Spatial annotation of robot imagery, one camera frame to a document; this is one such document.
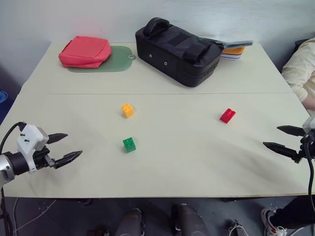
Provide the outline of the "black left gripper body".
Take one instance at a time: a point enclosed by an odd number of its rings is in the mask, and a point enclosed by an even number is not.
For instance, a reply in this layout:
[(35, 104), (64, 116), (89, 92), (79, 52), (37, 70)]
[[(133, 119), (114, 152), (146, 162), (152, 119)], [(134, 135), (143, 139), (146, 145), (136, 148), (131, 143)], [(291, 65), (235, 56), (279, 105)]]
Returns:
[(42, 168), (55, 167), (55, 160), (51, 157), (49, 157), (50, 150), (44, 146), (42, 150), (35, 151), (33, 154), (33, 161), (35, 163), (35, 167), (37, 170), (40, 170)]

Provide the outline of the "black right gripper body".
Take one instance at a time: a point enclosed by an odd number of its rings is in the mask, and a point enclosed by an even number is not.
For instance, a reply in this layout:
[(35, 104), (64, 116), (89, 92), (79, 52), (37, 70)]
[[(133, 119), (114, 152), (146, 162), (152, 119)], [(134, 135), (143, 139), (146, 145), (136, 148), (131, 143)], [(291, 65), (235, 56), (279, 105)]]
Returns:
[(300, 150), (294, 157), (295, 163), (300, 163), (303, 158), (313, 160), (315, 158), (315, 130), (311, 129), (301, 140)]

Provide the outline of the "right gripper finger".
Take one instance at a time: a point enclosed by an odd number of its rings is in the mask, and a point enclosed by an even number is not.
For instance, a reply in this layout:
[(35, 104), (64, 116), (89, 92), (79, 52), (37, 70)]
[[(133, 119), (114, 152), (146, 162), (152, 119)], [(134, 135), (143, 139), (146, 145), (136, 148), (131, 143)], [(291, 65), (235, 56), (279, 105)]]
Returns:
[(304, 137), (306, 132), (301, 127), (291, 126), (291, 125), (282, 125), (277, 127), (278, 130), (293, 136)]
[(263, 142), (263, 144), (268, 149), (272, 150), (273, 152), (289, 157), (294, 162), (300, 161), (300, 157), (298, 156), (298, 153), (293, 149), (290, 149), (290, 148), (285, 147), (284, 145), (280, 145), (280, 144), (272, 143), (272, 142)]

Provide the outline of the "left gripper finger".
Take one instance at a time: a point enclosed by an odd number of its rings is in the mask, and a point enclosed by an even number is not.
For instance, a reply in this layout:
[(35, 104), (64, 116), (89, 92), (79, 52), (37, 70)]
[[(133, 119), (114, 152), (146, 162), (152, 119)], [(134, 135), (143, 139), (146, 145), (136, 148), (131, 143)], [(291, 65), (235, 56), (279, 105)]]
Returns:
[(55, 133), (48, 135), (48, 141), (47, 144), (52, 144), (60, 141), (61, 139), (67, 137), (68, 135), (65, 133)]
[(80, 151), (74, 151), (71, 153), (68, 153), (66, 155), (63, 156), (63, 158), (55, 161), (54, 164), (54, 169), (58, 169), (60, 167), (63, 167), (69, 163), (71, 163), (72, 161), (74, 161), (77, 157), (79, 157), (82, 154), (82, 150)]

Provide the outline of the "person's bare hand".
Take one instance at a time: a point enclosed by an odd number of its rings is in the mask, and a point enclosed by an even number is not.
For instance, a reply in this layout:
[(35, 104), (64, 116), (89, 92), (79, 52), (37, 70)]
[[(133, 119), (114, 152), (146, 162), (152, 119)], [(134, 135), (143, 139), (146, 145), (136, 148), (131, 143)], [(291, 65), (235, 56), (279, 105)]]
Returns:
[(306, 108), (306, 110), (315, 110), (315, 98), (312, 97), (310, 94), (307, 95), (302, 104)]

